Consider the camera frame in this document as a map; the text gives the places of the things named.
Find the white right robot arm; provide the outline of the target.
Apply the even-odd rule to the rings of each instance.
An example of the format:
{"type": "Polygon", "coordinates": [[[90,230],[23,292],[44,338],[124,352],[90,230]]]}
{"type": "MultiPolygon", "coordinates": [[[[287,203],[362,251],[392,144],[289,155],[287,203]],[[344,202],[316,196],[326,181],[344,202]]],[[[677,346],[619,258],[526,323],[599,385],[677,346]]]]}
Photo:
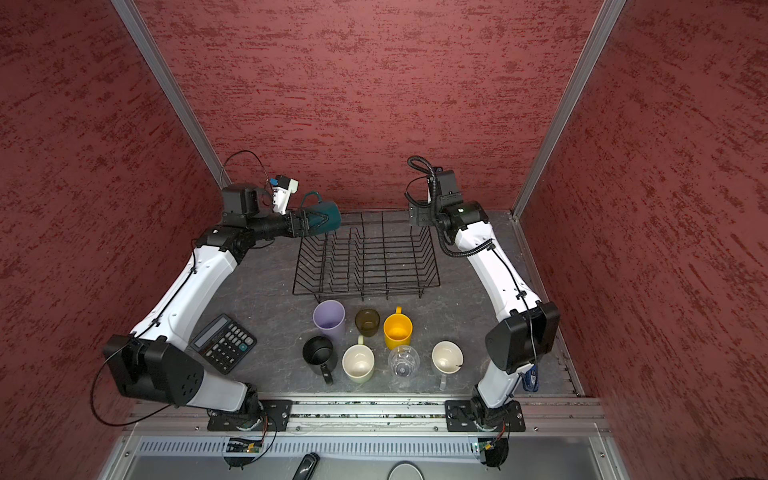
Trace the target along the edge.
{"type": "Polygon", "coordinates": [[[442,252],[469,261],[495,312],[497,324],[486,334],[490,363],[475,387],[479,413],[489,416],[509,403],[518,382],[552,350],[560,312],[526,284],[498,241],[490,218],[476,201],[466,201],[451,170],[412,156],[407,164],[420,172],[427,198],[409,193],[410,222],[432,227],[442,252]]]}

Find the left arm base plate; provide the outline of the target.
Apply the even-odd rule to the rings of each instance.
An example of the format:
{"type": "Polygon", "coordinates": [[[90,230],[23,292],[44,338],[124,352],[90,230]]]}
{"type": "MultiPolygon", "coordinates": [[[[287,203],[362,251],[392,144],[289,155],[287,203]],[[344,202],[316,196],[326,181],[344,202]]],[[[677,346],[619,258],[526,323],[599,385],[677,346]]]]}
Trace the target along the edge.
{"type": "Polygon", "coordinates": [[[254,419],[244,414],[208,410],[207,430],[211,432],[284,432],[287,430],[293,402],[288,399],[265,399],[259,401],[260,411],[254,419]]]}

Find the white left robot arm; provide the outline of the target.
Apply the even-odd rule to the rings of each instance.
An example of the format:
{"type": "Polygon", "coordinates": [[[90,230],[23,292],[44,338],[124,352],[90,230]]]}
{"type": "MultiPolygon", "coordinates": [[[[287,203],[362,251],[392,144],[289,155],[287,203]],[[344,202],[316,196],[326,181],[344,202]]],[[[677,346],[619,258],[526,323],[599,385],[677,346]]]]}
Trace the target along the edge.
{"type": "Polygon", "coordinates": [[[312,237],[340,227],[335,202],[319,198],[290,210],[291,189],[277,181],[272,185],[273,197],[250,184],[223,188],[221,220],[196,240],[182,273],[130,334],[108,340],[104,364],[122,396],[206,409],[247,423],[261,419],[253,387],[207,371],[186,349],[210,300],[257,242],[312,237]]]}

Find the yellow mug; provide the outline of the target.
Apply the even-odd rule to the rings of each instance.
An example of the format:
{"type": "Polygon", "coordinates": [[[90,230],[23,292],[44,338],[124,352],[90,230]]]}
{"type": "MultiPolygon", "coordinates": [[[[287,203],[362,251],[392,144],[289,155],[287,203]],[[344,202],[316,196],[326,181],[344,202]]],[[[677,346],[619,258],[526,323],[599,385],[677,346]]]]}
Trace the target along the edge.
{"type": "Polygon", "coordinates": [[[398,306],[396,311],[384,321],[383,332],[388,349],[394,350],[397,347],[409,345],[413,334],[412,320],[398,306]]]}

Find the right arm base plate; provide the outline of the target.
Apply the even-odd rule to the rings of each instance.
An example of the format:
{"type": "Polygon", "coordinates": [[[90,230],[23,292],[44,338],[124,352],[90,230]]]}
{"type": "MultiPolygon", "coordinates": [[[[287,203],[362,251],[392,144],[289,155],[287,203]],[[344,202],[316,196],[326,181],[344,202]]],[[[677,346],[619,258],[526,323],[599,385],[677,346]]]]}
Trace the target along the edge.
{"type": "Polygon", "coordinates": [[[498,408],[487,408],[479,397],[444,402],[449,432],[524,432],[526,430],[519,402],[510,400],[498,408]]]}

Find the teal green cup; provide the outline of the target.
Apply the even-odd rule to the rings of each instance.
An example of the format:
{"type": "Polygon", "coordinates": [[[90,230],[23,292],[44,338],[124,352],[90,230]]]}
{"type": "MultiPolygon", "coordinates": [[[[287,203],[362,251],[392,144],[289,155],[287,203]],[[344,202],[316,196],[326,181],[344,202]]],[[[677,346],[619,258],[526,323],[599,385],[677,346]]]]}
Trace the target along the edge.
{"type": "Polygon", "coordinates": [[[334,232],[341,226],[341,213],[335,202],[324,200],[311,191],[304,195],[298,209],[301,221],[301,236],[312,237],[334,232]]]}

